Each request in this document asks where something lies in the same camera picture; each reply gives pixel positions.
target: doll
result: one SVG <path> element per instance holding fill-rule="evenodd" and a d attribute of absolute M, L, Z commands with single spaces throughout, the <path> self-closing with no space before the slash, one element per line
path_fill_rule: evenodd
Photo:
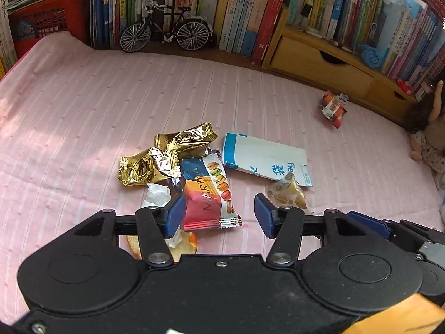
<path fill-rule="evenodd" d="M 422 158 L 434 172 L 434 181 L 440 188 L 445 172 L 445 97 L 442 96 L 443 81 L 439 81 L 433 94 L 428 94 L 418 104 L 408 119 L 411 133 L 411 158 Z"/>

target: bookshelf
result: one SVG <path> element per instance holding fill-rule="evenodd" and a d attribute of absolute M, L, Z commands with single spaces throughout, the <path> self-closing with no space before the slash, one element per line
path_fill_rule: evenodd
<path fill-rule="evenodd" d="M 286 25 L 288 8 L 283 4 L 263 69 L 280 72 L 334 93 L 403 126 L 409 109 L 417 103 L 394 80 L 365 66 L 361 57 L 330 42 Z"/>

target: doll arm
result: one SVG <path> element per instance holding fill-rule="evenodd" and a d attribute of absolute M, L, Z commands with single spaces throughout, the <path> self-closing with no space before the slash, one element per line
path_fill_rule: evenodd
<path fill-rule="evenodd" d="M 439 114 L 441 113 L 441 107 L 442 107 L 442 87 L 444 85 L 444 82 L 441 80 L 437 84 L 436 91 L 434 92 L 434 103 L 432 105 L 432 111 L 428 116 L 428 124 L 432 124 L 436 121 L 437 118 L 439 118 Z"/>

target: bicycle wheel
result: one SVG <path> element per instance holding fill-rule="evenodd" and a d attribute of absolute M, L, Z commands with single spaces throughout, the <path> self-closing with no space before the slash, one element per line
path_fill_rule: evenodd
<path fill-rule="evenodd" d="M 135 23 L 121 35 L 121 48 L 125 52 L 137 52 L 142 50 L 150 41 L 150 27 L 143 23 Z"/>
<path fill-rule="evenodd" d="M 187 19 L 177 28 L 177 44 L 185 50 L 201 49 L 209 40 L 210 29 L 201 19 Z"/>

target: red snack package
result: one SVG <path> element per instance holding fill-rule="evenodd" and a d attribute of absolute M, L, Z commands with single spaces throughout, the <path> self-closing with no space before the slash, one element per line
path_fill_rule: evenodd
<path fill-rule="evenodd" d="M 332 122 L 334 127 L 337 129 L 340 128 L 341 118 L 346 113 L 346 109 L 340 99 L 328 91 L 320 100 L 318 106 L 324 116 Z"/>
<path fill-rule="evenodd" d="M 241 226 L 241 217 L 233 208 L 232 193 L 217 154 L 183 159 L 182 174 L 186 180 L 187 206 L 184 230 Z"/>

